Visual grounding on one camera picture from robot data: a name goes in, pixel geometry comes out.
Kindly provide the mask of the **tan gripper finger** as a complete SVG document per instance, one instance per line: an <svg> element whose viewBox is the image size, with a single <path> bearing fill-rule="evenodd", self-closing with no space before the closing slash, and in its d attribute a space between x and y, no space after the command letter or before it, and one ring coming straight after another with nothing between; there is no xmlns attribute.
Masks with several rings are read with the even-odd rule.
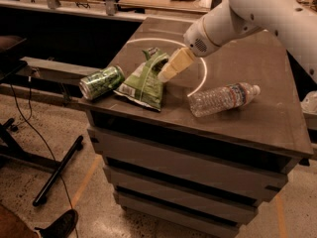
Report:
<svg viewBox="0 0 317 238"><path fill-rule="evenodd" d="M158 74L161 82L168 82L193 64L195 55L189 48L177 49Z"/></svg>

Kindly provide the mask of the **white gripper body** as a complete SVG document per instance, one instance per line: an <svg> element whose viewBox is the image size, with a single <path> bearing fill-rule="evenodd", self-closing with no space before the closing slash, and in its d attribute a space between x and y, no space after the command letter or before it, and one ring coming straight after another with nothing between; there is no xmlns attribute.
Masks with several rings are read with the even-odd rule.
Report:
<svg viewBox="0 0 317 238"><path fill-rule="evenodd" d="M185 45L198 57L207 57L220 49L207 35L205 18L193 23L183 35Z"/></svg>

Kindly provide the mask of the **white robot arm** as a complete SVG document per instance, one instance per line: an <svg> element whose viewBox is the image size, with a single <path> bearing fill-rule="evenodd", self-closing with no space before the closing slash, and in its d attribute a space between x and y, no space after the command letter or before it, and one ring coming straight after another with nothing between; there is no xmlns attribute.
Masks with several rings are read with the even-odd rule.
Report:
<svg viewBox="0 0 317 238"><path fill-rule="evenodd" d="M167 82L194 59L260 30L275 35L317 81L317 15L295 0L223 0L188 28L184 47L172 54L158 79Z"/></svg>

